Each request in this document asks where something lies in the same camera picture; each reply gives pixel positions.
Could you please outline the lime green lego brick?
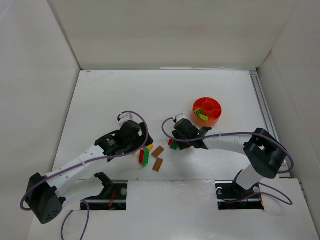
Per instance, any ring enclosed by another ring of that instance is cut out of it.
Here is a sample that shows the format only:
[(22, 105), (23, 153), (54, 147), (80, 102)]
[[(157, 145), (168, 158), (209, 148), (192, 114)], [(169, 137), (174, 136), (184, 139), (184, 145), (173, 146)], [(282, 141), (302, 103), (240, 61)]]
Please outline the lime green lego brick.
[(195, 113), (197, 116), (200, 116), (200, 115), (203, 114), (203, 113), (202, 113), (202, 110), (201, 110), (200, 108), (196, 109), (196, 110), (194, 111), (194, 113)]

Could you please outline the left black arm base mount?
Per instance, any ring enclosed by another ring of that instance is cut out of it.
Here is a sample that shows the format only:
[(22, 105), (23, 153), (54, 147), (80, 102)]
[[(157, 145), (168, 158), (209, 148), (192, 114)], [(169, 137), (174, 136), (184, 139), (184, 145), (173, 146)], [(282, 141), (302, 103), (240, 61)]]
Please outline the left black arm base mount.
[(91, 193), (84, 200), (92, 211), (125, 211), (127, 208), (127, 180), (111, 180), (105, 173), (94, 175), (97, 194)]

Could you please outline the green lego plate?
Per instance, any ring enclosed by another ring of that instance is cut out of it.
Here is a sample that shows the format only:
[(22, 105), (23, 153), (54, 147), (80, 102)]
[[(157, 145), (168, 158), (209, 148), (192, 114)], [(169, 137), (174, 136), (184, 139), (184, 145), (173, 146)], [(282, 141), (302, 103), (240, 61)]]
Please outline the green lego plate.
[(178, 148), (178, 143), (176, 141), (173, 141), (172, 144), (170, 145), (170, 148), (173, 150), (176, 150)]

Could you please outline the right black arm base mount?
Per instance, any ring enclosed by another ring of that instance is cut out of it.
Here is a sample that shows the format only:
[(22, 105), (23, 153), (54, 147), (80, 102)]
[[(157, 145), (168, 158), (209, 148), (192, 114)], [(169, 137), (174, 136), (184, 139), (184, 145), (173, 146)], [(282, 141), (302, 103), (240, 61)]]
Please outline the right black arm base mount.
[(261, 195), (254, 195), (260, 192), (258, 183), (245, 190), (234, 180), (217, 180), (215, 188), (219, 210), (264, 210)]

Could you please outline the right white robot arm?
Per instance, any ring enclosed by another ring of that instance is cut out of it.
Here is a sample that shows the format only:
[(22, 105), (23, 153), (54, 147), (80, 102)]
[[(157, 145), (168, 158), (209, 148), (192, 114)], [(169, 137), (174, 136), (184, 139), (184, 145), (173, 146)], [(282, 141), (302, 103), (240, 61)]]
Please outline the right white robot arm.
[(254, 132), (219, 133), (211, 127), (198, 129), (184, 116), (176, 116), (173, 121), (172, 135), (181, 150), (190, 147), (223, 150), (248, 158), (249, 166), (233, 180), (237, 190), (248, 191), (264, 178), (274, 179), (288, 155), (287, 150), (263, 128)]

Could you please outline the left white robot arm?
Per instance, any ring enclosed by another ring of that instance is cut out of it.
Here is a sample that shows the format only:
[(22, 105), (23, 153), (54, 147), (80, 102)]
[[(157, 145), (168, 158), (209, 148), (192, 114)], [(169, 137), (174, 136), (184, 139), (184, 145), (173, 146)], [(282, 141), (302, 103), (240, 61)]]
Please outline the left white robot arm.
[(83, 154), (58, 170), (45, 175), (35, 173), (28, 180), (22, 203), (27, 204), (41, 224), (55, 219), (71, 202), (70, 192), (87, 174), (101, 181), (99, 195), (107, 195), (112, 181), (101, 172), (101, 167), (113, 159), (126, 157), (153, 143), (145, 121), (125, 120), (120, 129), (97, 139)]

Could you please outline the small lime lego brick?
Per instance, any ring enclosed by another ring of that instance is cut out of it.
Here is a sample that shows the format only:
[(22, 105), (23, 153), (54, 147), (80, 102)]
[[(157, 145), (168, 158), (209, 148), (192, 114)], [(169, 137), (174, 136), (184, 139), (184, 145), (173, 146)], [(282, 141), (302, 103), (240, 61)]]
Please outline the small lime lego brick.
[(200, 115), (199, 115), (199, 118), (200, 118), (202, 121), (205, 121), (205, 122), (207, 122), (207, 121), (209, 120), (209, 117), (208, 117), (208, 116), (205, 116), (205, 115), (203, 115), (203, 114), (200, 114)]

